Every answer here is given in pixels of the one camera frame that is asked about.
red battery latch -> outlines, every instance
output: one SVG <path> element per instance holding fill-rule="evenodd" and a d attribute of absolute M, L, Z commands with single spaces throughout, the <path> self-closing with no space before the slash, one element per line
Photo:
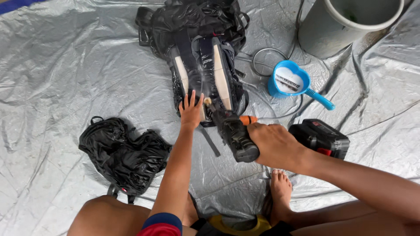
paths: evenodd
<path fill-rule="evenodd" d="M 316 149 L 317 152 L 322 153 L 324 155 L 330 156 L 333 151 L 319 147 Z"/>

brass nozzle tip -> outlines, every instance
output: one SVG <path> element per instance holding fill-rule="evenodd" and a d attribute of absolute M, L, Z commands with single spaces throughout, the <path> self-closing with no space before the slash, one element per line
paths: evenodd
<path fill-rule="evenodd" d="M 208 106 L 208 105 L 210 105 L 210 104 L 211 104 L 211 99 L 210 99 L 209 97 L 207 97 L 207 98 L 205 98 L 205 99 L 204 99 L 203 103 L 204 103 L 206 106 Z"/>

soapy water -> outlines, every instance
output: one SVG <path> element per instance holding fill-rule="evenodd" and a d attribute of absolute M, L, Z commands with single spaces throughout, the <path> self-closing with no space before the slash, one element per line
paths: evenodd
<path fill-rule="evenodd" d="M 276 84 L 280 91 L 285 93 L 298 93 L 302 90 L 303 80 L 289 68 L 279 67 L 274 73 Z"/>

hand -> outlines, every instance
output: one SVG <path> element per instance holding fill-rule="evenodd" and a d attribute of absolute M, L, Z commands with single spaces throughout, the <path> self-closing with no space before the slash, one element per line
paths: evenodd
<path fill-rule="evenodd" d="M 200 100 L 195 104 L 195 90 L 192 91 L 191 100 L 188 104 L 188 94 L 185 95 L 184 108 L 182 102 L 179 103 L 179 112 L 181 113 L 181 128 L 195 129 L 200 124 L 200 108 L 203 106 L 204 94 L 200 95 Z"/>
<path fill-rule="evenodd" d="M 248 125 L 248 133 L 260 149 L 257 163 L 295 173 L 305 167 L 302 159 L 311 150 L 300 144 L 283 126 L 254 123 Z"/>

bucket rim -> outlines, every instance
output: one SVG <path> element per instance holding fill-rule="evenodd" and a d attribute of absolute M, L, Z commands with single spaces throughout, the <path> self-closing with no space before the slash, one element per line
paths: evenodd
<path fill-rule="evenodd" d="M 399 0 L 399 7 L 397 12 L 392 16 L 389 20 L 376 24 L 376 25 L 364 25 L 364 24 L 358 24 L 356 22 L 352 22 L 351 20 L 345 18 L 342 16 L 332 5 L 331 0 L 323 0 L 324 7 L 327 10 L 327 12 L 330 14 L 332 18 L 334 18 L 336 21 L 338 21 L 340 24 L 354 29 L 358 31 L 378 31 L 381 29 L 384 29 L 388 26 L 390 26 L 394 21 L 397 20 L 399 15 L 401 15 L 402 9 L 404 8 L 404 0 Z"/>

